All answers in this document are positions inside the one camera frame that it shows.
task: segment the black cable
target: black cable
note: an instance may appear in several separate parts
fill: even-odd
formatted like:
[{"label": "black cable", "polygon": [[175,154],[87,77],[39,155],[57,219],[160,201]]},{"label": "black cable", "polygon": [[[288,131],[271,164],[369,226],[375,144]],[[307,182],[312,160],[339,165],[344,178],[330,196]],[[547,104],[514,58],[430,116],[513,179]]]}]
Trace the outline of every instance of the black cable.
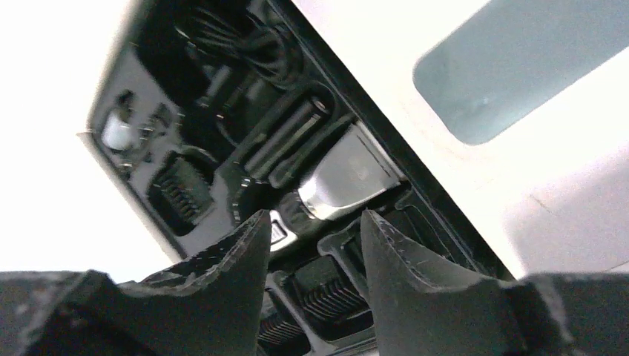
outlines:
[{"label": "black cable", "polygon": [[202,1],[191,9],[180,32],[206,55],[244,62],[279,87],[294,82],[303,69],[299,44],[290,31],[248,13],[230,13]]}]

